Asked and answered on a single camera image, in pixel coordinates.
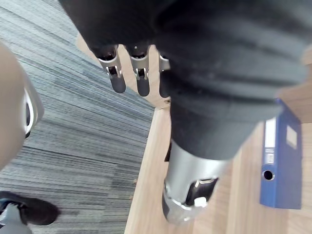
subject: white robot part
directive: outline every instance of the white robot part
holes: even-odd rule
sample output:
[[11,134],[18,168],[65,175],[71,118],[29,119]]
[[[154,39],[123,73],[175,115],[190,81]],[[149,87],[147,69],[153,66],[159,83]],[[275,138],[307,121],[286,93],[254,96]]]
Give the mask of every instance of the white robot part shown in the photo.
[[15,55],[0,42],[0,169],[22,148],[44,108]]

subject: binder label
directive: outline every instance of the binder label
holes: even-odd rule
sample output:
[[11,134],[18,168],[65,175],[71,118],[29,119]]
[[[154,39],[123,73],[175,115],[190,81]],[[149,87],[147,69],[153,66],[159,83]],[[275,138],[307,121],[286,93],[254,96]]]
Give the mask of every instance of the binder label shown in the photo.
[[286,142],[295,150],[297,149],[297,132],[289,125],[286,129]]
[[274,164],[274,148],[265,148],[265,164]]

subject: wooden floor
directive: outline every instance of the wooden floor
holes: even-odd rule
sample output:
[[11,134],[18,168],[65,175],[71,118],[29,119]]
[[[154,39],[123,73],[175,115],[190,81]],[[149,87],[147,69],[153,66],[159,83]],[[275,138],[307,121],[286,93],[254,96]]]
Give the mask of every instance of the wooden floor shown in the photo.
[[131,205],[125,234],[310,234],[312,233],[312,123],[303,127],[302,210],[259,204],[263,125],[244,143],[223,176],[208,208],[187,226],[166,222],[161,192],[167,166],[168,110],[156,110]]

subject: robotic finger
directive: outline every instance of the robotic finger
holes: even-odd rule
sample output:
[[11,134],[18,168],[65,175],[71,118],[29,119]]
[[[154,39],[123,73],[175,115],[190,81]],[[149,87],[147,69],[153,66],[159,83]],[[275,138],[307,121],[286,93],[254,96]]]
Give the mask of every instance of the robotic finger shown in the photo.
[[109,76],[113,90],[116,93],[121,94],[126,90],[126,83],[123,78],[117,49],[117,45],[103,46],[100,50],[101,56],[98,56],[97,58],[101,63],[104,71]]
[[130,55],[133,72],[136,76],[137,91],[142,97],[145,97],[150,93],[150,84],[148,80],[149,48],[150,45],[148,43],[137,43],[126,46]]

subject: gray carpet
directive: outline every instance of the gray carpet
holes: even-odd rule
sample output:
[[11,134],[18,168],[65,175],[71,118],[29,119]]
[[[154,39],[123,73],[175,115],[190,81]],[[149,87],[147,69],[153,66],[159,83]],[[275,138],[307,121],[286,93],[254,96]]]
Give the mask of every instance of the gray carpet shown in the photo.
[[77,30],[55,0],[2,0],[0,40],[39,92],[45,115],[0,190],[53,202],[59,220],[35,234],[123,233],[153,108],[75,46]]

